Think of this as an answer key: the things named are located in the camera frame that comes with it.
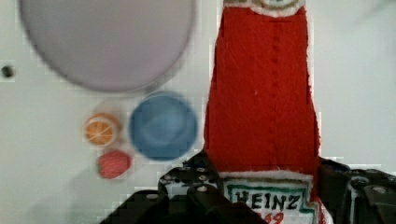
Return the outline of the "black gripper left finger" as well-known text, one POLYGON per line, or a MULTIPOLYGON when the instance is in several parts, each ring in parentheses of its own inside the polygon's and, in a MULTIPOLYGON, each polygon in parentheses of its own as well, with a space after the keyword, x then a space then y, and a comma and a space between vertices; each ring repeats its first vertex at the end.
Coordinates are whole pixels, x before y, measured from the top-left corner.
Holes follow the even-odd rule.
POLYGON ((170 170, 158 188, 135 192, 100 224, 267 224, 245 203, 224 196, 203 151, 170 170))

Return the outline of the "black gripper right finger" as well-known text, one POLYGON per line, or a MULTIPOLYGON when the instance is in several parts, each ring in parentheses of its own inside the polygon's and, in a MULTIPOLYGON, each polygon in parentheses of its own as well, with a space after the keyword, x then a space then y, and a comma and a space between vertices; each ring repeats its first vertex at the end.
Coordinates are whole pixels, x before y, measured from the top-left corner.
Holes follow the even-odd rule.
POLYGON ((396 177, 320 159, 318 195, 333 224, 396 224, 396 177))

